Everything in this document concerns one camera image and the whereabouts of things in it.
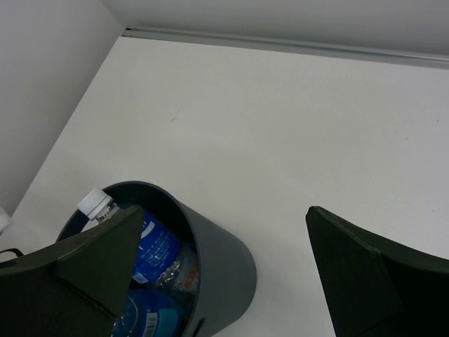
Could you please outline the blue capped plastic bottle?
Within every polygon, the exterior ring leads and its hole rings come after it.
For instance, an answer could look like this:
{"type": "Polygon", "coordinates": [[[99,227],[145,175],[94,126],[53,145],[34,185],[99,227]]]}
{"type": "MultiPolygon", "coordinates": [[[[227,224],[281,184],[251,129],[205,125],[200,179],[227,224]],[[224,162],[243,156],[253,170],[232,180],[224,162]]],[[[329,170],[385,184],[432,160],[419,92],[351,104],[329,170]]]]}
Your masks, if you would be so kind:
{"type": "Polygon", "coordinates": [[[153,289],[131,289],[111,336],[180,336],[184,310],[169,296],[153,289]]]}

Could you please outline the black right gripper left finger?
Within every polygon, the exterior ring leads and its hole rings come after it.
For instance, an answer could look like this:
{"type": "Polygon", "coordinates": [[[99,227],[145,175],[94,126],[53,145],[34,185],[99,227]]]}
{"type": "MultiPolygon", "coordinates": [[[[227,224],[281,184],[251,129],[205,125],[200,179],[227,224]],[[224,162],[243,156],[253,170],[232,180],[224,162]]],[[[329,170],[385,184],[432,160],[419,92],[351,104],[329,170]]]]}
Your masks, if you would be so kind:
{"type": "Polygon", "coordinates": [[[143,211],[1,263],[2,336],[110,336],[124,309],[143,211]]]}

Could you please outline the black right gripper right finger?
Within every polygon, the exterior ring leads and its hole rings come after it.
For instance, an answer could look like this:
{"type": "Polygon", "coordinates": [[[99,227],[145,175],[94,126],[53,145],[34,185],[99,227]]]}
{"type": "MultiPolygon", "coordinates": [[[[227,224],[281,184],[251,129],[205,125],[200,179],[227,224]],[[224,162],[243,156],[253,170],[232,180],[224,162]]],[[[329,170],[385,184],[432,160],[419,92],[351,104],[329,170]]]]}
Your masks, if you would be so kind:
{"type": "Polygon", "coordinates": [[[448,335],[448,260],[320,206],[305,220],[336,336],[448,335]]]}

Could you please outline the clear bottle orange blue label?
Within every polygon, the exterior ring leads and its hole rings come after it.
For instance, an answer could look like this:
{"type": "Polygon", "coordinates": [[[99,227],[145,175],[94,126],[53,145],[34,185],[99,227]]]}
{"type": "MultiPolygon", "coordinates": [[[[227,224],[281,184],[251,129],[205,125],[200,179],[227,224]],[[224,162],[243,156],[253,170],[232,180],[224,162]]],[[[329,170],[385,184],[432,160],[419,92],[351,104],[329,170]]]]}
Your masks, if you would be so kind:
{"type": "Polygon", "coordinates": [[[196,295],[199,280],[197,254],[191,246],[183,245],[174,262],[155,281],[154,285],[178,300],[185,300],[196,295]]]}

